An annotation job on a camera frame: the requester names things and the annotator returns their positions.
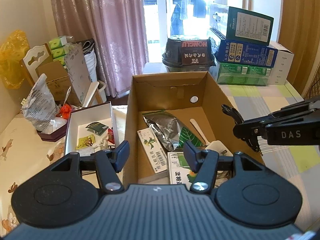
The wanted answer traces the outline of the black food container pack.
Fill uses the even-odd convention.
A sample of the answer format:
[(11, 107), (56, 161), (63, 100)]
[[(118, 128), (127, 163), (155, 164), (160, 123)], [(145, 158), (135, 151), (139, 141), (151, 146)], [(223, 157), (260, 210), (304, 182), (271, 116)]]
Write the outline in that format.
[(209, 38), (184, 36), (167, 39), (162, 62), (169, 72), (208, 71), (216, 66)]

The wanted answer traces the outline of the dark green box top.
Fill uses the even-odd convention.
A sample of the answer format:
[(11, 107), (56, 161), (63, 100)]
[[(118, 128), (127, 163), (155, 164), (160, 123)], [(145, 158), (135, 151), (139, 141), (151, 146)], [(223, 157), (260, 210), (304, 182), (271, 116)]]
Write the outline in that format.
[(262, 46), (271, 39), (274, 18), (236, 7), (228, 8), (226, 38)]

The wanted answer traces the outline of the green tissue packs stack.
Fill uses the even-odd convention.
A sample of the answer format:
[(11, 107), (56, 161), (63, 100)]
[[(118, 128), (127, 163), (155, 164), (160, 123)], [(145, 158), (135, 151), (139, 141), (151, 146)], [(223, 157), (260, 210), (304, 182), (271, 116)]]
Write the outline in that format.
[(65, 66), (65, 56), (69, 52), (71, 43), (74, 42), (72, 36), (59, 36), (49, 41), (49, 49), (53, 56), (53, 61), (59, 61), (62, 66)]

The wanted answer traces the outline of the checkered tablecloth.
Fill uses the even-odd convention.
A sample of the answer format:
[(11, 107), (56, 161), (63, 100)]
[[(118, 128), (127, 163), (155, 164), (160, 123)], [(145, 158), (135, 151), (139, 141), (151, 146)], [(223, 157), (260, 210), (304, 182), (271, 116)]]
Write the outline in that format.
[(221, 89), (244, 119), (236, 135), (252, 137), (266, 166), (301, 192), (297, 226), (319, 230), (319, 96), (304, 100), (289, 82)]

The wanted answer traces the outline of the yellow plastic bag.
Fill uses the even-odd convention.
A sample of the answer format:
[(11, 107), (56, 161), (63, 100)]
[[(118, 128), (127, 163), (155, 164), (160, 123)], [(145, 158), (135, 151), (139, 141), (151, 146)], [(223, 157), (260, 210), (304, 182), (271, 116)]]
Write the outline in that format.
[(26, 33), (13, 31), (1, 45), (1, 80), (7, 89), (19, 89), (24, 81), (20, 61), (30, 49)]

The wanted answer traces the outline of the white cardboard box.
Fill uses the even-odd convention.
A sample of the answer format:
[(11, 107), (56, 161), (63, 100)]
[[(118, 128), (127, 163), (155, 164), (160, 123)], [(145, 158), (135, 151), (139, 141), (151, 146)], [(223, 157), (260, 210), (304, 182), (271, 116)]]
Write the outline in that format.
[(270, 77), (268, 79), (268, 84), (284, 85), (291, 68), (294, 53), (275, 41), (270, 41), (270, 46), (276, 48), (278, 53), (274, 67), (272, 68)]

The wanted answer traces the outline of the blue long carton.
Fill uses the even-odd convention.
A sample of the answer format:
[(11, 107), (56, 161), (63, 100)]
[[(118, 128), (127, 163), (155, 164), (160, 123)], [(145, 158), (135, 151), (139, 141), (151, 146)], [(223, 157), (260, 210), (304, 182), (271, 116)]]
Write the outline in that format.
[(274, 67), (278, 50), (273, 46), (227, 40), (213, 28), (210, 28), (207, 34), (210, 37), (212, 53), (218, 62)]

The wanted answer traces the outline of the white power adapter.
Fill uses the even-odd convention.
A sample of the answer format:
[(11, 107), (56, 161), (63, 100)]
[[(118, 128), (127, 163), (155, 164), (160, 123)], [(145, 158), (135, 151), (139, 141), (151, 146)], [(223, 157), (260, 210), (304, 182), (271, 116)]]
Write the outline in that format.
[(219, 155), (232, 157), (231, 151), (219, 140), (212, 141), (207, 147), (207, 150), (216, 151)]

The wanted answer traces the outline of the white green herbal medicine box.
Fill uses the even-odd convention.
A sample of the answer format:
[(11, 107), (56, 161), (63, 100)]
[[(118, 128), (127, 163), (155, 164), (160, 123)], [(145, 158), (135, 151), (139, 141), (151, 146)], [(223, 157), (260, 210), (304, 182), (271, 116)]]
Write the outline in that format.
[(167, 171), (167, 155), (154, 131), (145, 128), (137, 131), (137, 134), (155, 174)]

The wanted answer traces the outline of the white open gift box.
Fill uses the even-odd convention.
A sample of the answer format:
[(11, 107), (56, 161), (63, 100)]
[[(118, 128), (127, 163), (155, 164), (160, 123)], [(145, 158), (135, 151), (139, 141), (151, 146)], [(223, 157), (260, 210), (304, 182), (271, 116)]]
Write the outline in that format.
[(112, 104), (110, 102), (102, 103), (95, 106), (90, 106), (77, 111), (73, 111), (68, 120), (67, 132), (65, 137), (65, 154), (75, 152), (76, 147), (79, 144), (79, 139), (94, 135), (95, 138), (95, 149), (100, 149), (100, 144), (111, 143), (107, 140), (108, 130), (102, 135), (95, 134), (89, 130), (88, 125), (94, 122), (98, 122), (107, 126), (113, 131), (114, 145), (119, 145), (118, 129), (116, 125), (116, 117), (113, 112)]

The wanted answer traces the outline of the grey printed plastic bag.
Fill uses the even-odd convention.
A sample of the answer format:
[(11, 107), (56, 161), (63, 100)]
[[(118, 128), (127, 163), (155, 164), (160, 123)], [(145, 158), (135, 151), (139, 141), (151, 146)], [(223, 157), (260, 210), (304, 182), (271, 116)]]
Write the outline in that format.
[(40, 132), (50, 125), (50, 121), (56, 117), (58, 112), (46, 79), (46, 74), (41, 74), (22, 106), (23, 116)]

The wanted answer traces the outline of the green tissue pack carton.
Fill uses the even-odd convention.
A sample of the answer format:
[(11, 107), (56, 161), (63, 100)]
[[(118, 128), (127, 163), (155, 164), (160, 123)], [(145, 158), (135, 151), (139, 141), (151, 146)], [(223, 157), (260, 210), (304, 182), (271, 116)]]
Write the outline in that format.
[(271, 68), (216, 61), (210, 74), (222, 85), (266, 86)]

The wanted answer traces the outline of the brown cardboard box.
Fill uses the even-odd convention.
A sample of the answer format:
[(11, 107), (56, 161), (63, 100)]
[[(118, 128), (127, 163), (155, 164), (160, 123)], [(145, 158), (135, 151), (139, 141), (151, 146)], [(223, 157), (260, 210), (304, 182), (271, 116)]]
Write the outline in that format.
[(182, 150), (185, 141), (203, 147), (219, 140), (232, 153), (242, 151), (263, 161), (234, 136), (235, 121), (222, 111), (223, 105), (233, 104), (208, 72), (133, 76), (127, 104), (125, 185), (166, 176), (167, 160), (161, 154)]

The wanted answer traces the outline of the pink curtain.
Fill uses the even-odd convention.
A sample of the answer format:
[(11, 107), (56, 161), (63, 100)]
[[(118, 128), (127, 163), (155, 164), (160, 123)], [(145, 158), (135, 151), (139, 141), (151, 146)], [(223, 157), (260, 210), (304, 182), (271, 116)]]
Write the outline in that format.
[(148, 62), (143, 0), (51, 0), (58, 35), (92, 38), (98, 78), (106, 94), (120, 96)]

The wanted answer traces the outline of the white wooden chair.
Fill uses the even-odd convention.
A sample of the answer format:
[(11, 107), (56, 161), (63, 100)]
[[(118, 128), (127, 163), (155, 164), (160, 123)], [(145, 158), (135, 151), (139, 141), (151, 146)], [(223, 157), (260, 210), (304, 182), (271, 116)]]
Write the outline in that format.
[(27, 51), (24, 58), (21, 59), (20, 64), (24, 77), (31, 87), (35, 85), (35, 82), (39, 78), (36, 68), (42, 63), (47, 64), (52, 61), (53, 56), (47, 43), (41, 46), (34, 46)]

